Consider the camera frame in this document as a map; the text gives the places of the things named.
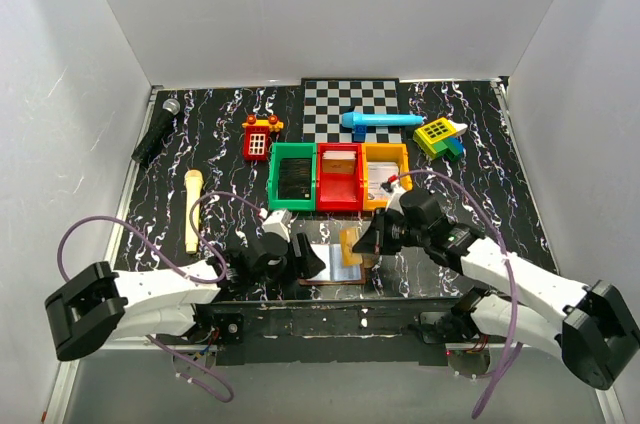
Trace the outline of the copper credit card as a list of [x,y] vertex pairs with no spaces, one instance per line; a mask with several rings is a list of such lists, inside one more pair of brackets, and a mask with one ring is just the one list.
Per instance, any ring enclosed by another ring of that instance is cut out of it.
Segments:
[[342,263],[345,267],[361,266],[362,256],[353,250],[354,245],[360,238],[360,231],[357,227],[351,227],[340,231],[340,250]]

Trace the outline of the brown leather card holder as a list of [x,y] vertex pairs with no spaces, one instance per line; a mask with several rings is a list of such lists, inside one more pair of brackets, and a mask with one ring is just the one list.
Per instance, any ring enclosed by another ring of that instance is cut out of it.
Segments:
[[324,262],[325,269],[311,279],[299,279],[298,283],[301,286],[364,284],[367,271],[375,265],[372,256],[364,255],[361,256],[362,262],[359,265],[346,266],[339,244],[312,244],[311,248]]

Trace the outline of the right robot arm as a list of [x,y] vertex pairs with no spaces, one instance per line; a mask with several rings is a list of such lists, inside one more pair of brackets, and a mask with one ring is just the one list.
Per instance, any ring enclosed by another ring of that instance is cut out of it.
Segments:
[[481,283],[435,321],[464,341],[502,336],[560,359],[580,381],[607,390],[639,351],[639,326],[621,292],[548,272],[473,226],[449,219],[436,198],[415,189],[374,212],[353,245],[358,254],[393,255],[421,248],[437,265]]

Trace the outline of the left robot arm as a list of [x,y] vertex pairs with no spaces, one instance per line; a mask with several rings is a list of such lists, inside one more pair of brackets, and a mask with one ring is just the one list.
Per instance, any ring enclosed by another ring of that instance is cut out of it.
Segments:
[[116,272],[100,261],[70,278],[45,300],[58,360],[81,359],[107,342],[146,335],[205,342],[213,321],[196,307],[219,294],[218,267],[202,259],[182,270],[184,277],[171,269]]

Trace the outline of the black card stack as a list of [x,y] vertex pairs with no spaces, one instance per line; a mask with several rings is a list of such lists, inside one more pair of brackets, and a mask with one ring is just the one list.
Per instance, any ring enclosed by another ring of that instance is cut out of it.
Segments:
[[278,171],[278,198],[309,200],[312,187],[310,158],[284,158]]

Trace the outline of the red plastic bin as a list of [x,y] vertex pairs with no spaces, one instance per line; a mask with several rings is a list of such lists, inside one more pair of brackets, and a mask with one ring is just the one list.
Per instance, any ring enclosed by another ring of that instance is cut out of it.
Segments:
[[[355,173],[325,174],[321,171],[322,153],[327,150],[357,152]],[[363,209],[362,148],[358,143],[318,143],[316,175],[316,209],[323,212],[356,212]]]

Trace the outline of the yellow plastic bin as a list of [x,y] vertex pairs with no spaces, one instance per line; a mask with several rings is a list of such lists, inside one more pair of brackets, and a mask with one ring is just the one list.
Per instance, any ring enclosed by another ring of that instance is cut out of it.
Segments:
[[390,177],[409,171],[405,144],[364,143],[362,145],[363,209],[385,207],[389,194],[381,187]]

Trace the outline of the green plastic bin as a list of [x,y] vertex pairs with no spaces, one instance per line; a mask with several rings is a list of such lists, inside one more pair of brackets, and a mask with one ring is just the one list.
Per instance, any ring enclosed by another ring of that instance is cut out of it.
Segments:
[[270,210],[316,210],[317,146],[314,143],[274,143],[267,183]]

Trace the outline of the blue toy microphone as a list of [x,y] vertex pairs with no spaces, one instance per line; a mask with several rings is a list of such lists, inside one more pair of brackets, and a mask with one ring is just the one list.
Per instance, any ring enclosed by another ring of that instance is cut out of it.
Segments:
[[424,118],[413,114],[363,114],[360,112],[346,112],[341,116],[341,125],[354,129],[362,127],[403,127],[420,126]]

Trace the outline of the yellow green toy block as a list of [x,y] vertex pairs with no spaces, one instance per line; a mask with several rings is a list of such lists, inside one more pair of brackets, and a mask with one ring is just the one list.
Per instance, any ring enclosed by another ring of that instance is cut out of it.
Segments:
[[413,141],[431,160],[446,158],[456,161],[464,154],[465,148],[460,137],[467,129],[467,124],[442,117],[416,129]]

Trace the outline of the red toy phone booth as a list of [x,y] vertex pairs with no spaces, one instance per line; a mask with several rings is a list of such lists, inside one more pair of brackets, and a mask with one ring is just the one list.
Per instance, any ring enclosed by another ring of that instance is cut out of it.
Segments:
[[277,115],[260,119],[255,114],[247,116],[242,124],[244,129],[243,157],[246,161],[266,161],[270,148],[271,136],[284,128],[284,123]]

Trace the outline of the cream toy microphone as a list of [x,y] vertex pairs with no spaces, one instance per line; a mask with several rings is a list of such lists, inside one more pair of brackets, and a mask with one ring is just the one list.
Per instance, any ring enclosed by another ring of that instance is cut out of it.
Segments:
[[186,217],[185,217],[185,251],[187,254],[195,254],[199,248],[199,212],[203,175],[199,170],[188,170],[184,176],[186,190]]

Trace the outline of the checkered board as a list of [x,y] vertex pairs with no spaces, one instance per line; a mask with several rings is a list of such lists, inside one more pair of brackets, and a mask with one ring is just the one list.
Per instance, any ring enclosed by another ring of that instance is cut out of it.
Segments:
[[353,131],[342,125],[342,116],[349,111],[399,114],[398,83],[397,79],[303,80],[302,141],[353,142]]

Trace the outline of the black microphone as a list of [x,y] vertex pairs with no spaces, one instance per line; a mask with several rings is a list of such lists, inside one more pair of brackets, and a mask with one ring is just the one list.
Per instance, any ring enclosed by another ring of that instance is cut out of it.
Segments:
[[159,115],[149,124],[149,127],[134,149],[131,159],[141,167],[147,167],[159,153],[161,144],[173,128],[173,122],[181,111],[177,99],[166,99]]

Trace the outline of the black base frame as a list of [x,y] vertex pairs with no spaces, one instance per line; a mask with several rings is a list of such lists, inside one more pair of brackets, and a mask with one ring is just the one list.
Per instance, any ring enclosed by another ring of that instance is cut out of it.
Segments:
[[164,344],[209,347],[221,366],[413,362],[444,366],[452,350],[485,351],[490,339],[434,322],[454,298],[214,302]]

